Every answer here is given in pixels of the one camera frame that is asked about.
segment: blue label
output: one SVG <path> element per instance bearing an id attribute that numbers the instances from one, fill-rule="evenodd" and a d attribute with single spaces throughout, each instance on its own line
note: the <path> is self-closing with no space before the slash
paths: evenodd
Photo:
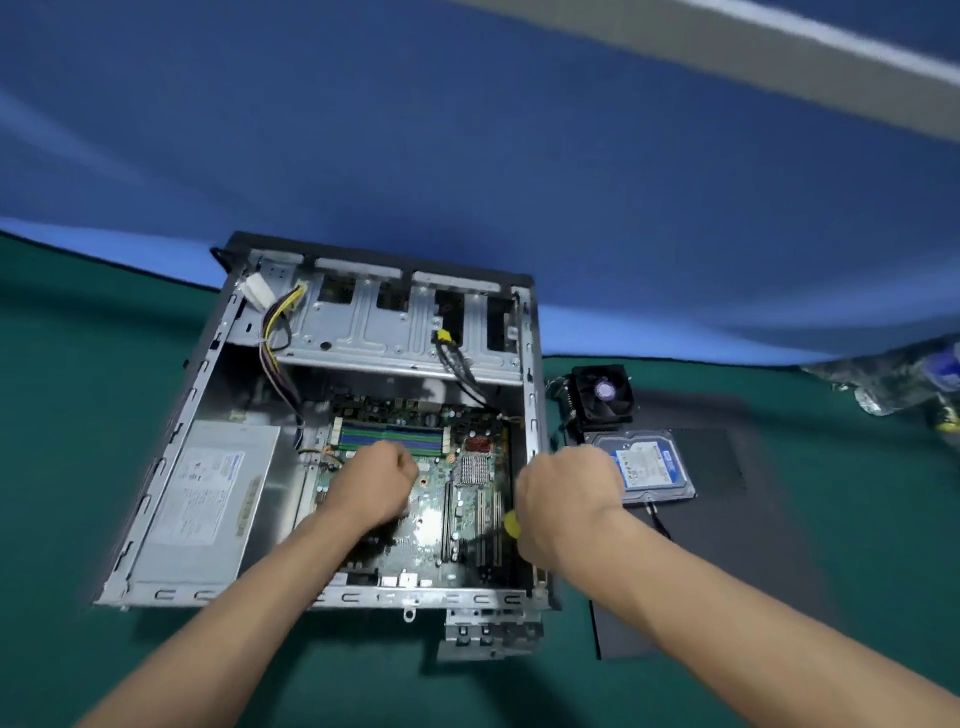
<path id="1" fill-rule="evenodd" d="M 680 479 L 680 472 L 677 470 L 677 461 L 673 458 L 673 453 L 670 451 L 670 447 L 663 442 L 657 441 L 657 447 L 660 448 L 660 455 L 663 457 L 663 465 L 666 466 L 666 471 L 670 475 L 670 480 L 674 483 Z"/>
<path id="2" fill-rule="evenodd" d="M 960 389 L 960 361 L 953 347 L 932 353 L 921 362 L 921 369 L 933 386 L 943 392 Z"/>

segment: hand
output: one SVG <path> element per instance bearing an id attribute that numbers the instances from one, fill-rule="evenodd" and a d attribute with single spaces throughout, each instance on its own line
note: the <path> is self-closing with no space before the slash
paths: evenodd
<path id="1" fill-rule="evenodd" d="M 572 571 L 603 532 L 624 513 L 623 475 L 613 458 L 591 445 L 540 453 L 520 473 L 516 519 L 520 555 L 576 583 Z"/>
<path id="2" fill-rule="evenodd" d="M 323 508 L 341 509 L 366 533 L 403 512 L 419 474 L 403 446 L 381 440 L 360 448 L 334 476 Z"/>

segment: circuit board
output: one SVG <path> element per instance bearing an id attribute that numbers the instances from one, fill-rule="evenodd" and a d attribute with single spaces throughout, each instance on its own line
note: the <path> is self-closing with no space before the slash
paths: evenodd
<path id="1" fill-rule="evenodd" d="M 367 534 L 348 555 L 339 569 L 346 583 L 425 588 L 507 582 L 513 542 L 502 523 L 513 489 L 506 423 L 481 409 L 414 400 L 340 397 L 331 412 L 336 419 L 329 446 L 336 457 L 352 457 L 367 440 L 387 439 L 413 452 L 420 468 L 400 519 Z M 317 503 L 335 474 L 317 475 Z"/>

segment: cooling fan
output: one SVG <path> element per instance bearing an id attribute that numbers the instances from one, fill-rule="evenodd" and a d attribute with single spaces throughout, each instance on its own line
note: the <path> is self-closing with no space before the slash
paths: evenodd
<path id="1" fill-rule="evenodd" d="M 622 366 L 574 367 L 570 384 L 584 432 L 616 429 L 633 419 L 634 390 Z"/>

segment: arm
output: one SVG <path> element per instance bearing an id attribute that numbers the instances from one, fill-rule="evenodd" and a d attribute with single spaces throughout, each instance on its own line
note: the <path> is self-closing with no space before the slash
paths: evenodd
<path id="1" fill-rule="evenodd" d="M 612 459 L 538 455 L 520 476 L 524 558 L 644 632 L 754 725 L 960 723 L 960 699 L 737 581 L 626 513 Z"/>
<path id="2" fill-rule="evenodd" d="M 324 505 L 100 701 L 81 728 L 230 726 L 290 628 L 354 544 L 407 505 L 418 474 L 390 443 L 363 448 Z"/>

